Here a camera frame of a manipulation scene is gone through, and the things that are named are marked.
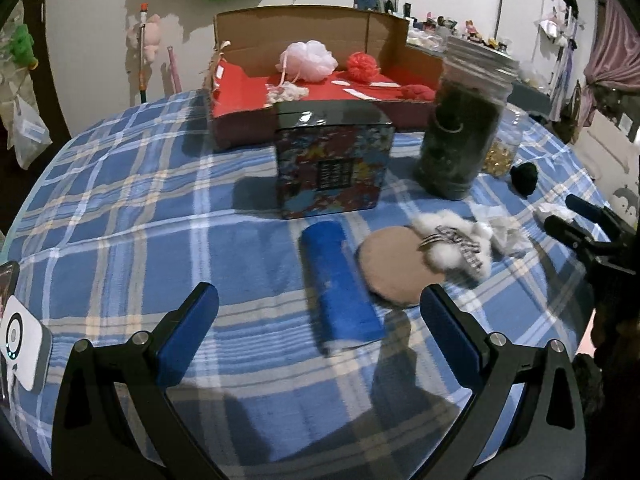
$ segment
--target transparent jar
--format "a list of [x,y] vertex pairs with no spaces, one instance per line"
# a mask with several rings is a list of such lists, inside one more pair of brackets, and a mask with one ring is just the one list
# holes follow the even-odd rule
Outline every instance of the transparent jar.
[[462,200],[494,141],[518,62],[455,37],[449,38],[445,56],[414,176],[431,194]]
[[522,108],[507,103],[498,133],[484,159],[483,173],[497,177],[509,173],[522,143],[527,117]]

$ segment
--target patterned box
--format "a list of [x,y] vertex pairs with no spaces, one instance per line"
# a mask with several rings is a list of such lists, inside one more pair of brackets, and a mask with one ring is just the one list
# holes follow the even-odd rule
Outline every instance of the patterned box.
[[366,101],[276,106],[278,205],[284,218],[375,207],[395,129]]

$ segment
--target red yarn ball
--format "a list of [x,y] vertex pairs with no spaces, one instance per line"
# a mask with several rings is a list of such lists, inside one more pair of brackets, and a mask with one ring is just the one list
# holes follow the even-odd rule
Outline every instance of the red yarn ball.
[[347,74],[352,81],[371,83],[380,74],[380,69],[376,58],[364,52],[356,52],[347,59]]
[[411,101],[428,101],[431,102],[436,98],[436,92],[425,85],[407,85],[400,89],[403,99]]

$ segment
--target beige round cushion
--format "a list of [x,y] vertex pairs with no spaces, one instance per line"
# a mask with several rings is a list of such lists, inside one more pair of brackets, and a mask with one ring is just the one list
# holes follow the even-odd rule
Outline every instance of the beige round cushion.
[[444,274],[434,272],[420,250],[422,239],[409,227],[387,227],[370,234],[360,245],[358,260],[369,287],[398,306],[415,306],[427,285],[442,283]]

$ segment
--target table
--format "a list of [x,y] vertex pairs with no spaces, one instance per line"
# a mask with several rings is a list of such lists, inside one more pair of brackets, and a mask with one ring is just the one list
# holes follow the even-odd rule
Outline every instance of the table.
[[[524,200],[481,175],[469,200],[503,204],[535,250],[495,261],[475,286],[447,290],[488,332],[575,352],[593,300],[584,269],[547,237],[536,204],[572,192],[604,204],[569,147],[533,121],[519,157],[540,170]],[[298,252],[302,230],[335,219],[355,250],[372,231],[467,202],[428,196],[411,178],[420,136],[398,134],[379,205],[331,217],[277,217],[271,146],[212,154],[205,96],[185,92],[131,108],[72,139],[18,214],[0,256],[20,262],[16,296],[53,334],[44,390],[17,386],[12,424],[50,468],[56,397],[73,343],[125,341],[152,330],[200,281],[219,291],[220,314],[183,382],[168,395],[196,439],[234,479],[408,478],[466,403],[416,308],[377,306],[388,335],[325,358],[317,309]],[[582,221],[596,238],[599,228]],[[143,452],[155,452],[127,397]],[[514,388],[484,457],[494,452],[518,400]]]

